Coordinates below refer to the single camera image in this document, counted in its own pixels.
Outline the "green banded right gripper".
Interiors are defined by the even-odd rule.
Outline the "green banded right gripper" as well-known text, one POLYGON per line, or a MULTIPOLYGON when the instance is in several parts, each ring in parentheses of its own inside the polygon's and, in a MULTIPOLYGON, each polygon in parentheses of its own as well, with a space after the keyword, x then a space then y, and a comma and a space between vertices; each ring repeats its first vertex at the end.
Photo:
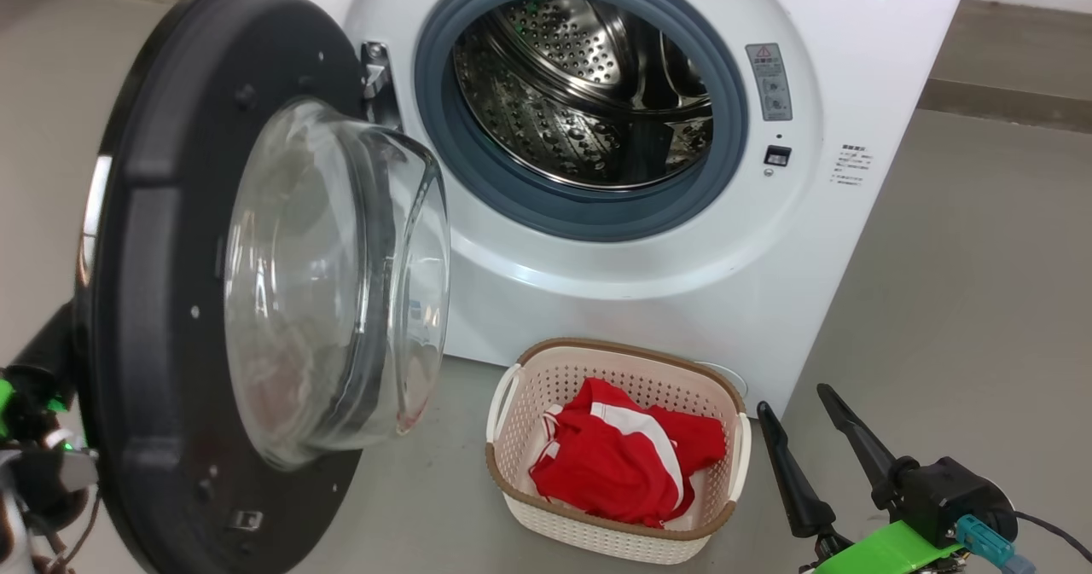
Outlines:
MULTIPOLYGON (((862 466, 871 487, 871 500, 877 509, 903 511, 902 476, 918 467, 911 456, 894 457, 868 426, 853 412, 835 388, 829 384, 816 387, 835 429, 842 432, 862 466)), ((776 412, 767 402, 758 403, 758 420, 764 435, 790 531, 796 538, 834 535, 834 509, 816 495, 790 450, 790 439, 776 412)), ((851 545, 826 559, 812 573, 913 573, 940 559, 963 550, 952 543, 936 548, 913 531, 909 524, 897 522, 877 529, 860 542, 851 545)))

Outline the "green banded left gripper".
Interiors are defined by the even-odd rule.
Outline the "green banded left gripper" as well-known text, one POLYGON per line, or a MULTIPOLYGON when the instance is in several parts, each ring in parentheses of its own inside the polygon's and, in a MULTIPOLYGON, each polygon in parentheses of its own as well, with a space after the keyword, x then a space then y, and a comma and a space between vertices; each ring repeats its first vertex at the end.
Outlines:
POLYGON ((58 310, 7 367, 3 385, 3 450, 13 461, 16 492, 36 524, 71 524, 96 485, 90 464, 79 462, 72 434, 58 415, 71 409, 78 364, 71 303, 58 310))

